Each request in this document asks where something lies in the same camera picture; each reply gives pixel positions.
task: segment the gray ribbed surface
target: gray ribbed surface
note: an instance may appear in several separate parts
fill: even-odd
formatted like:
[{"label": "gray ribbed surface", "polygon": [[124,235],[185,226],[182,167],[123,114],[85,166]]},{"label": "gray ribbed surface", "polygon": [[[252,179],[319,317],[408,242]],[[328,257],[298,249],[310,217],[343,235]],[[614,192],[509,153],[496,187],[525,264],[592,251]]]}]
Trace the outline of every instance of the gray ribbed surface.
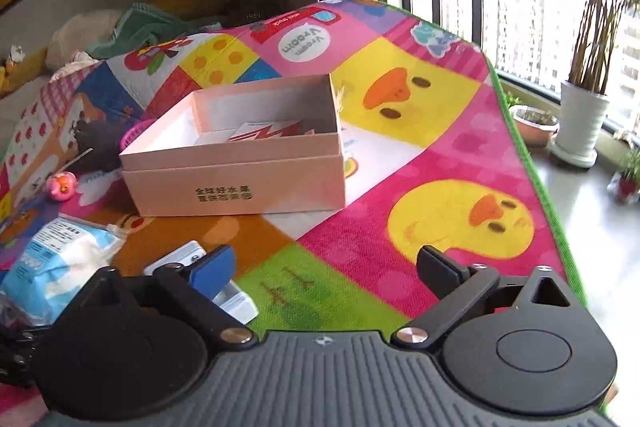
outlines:
[{"label": "gray ribbed surface", "polygon": [[[316,340],[327,336],[331,342]],[[387,346],[380,334],[273,332],[247,353],[220,356],[190,397],[122,423],[51,413],[40,427],[606,427],[574,419],[500,419],[450,389],[431,359]]]}]

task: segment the diaper package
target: diaper package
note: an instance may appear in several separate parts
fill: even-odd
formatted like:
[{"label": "diaper package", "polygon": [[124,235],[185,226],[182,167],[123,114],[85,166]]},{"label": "diaper package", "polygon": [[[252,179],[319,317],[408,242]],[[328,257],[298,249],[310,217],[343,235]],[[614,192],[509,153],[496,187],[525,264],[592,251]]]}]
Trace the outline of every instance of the diaper package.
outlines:
[{"label": "diaper package", "polygon": [[125,233],[70,216],[57,217],[31,238],[0,285],[1,320],[53,323],[98,268],[108,266]]}]

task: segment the gray floor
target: gray floor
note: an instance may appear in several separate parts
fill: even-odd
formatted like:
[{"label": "gray floor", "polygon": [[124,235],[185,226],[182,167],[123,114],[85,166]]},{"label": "gray floor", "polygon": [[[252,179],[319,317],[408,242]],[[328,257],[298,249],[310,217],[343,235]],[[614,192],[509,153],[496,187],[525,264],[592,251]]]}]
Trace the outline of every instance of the gray floor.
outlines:
[{"label": "gray floor", "polygon": [[623,206],[607,194],[612,170],[602,162],[575,172],[551,163],[544,150],[532,156],[564,225],[591,314],[618,355],[620,393],[609,415],[621,427],[638,425],[640,204]]}]

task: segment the colorful play mat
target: colorful play mat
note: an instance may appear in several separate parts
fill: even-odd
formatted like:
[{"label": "colorful play mat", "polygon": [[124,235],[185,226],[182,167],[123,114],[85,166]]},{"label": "colorful play mat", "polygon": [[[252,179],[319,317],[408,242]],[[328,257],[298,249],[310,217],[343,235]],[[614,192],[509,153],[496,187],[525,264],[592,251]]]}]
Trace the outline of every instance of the colorful play mat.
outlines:
[{"label": "colorful play mat", "polygon": [[[77,154],[79,121],[102,120],[124,132],[195,89],[311,73],[331,73],[340,96],[343,210],[140,217],[117,170],[82,176],[78,194],[63,204],[38,193]],[[114,259],[126,275],[192,239],[206,250],[233,246],[234,279],[260,310],[250,324],[259,334],[388,335],[436,301],[416,276],[421,245],[506,275],[549,265],[582,298],[561,227],[482,51],[371,0],[327,0],[190,35],[47,84],[15,129],[0,201],[0,221],[13,216],[0,234],[3,269],[59,212],[129,230]],[[2,425],[30,425],[44,410],[36,391],[4,387],[0,397]]]}]

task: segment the pink cardboard box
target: pink cardboard box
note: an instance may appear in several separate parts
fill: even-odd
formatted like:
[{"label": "pink cardboard box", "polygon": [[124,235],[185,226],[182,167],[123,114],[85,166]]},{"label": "pink cardboard box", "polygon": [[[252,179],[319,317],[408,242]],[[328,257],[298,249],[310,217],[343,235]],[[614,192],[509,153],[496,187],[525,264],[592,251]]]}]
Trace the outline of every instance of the pink cardboard box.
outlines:
[{"label": "pink cardboard box", "polygon": [[[226,141],[246,122],[303,120],[313,134]],[[328,74],[194,91],[121,154],[140,216],[217,216],[345,206]]]}]

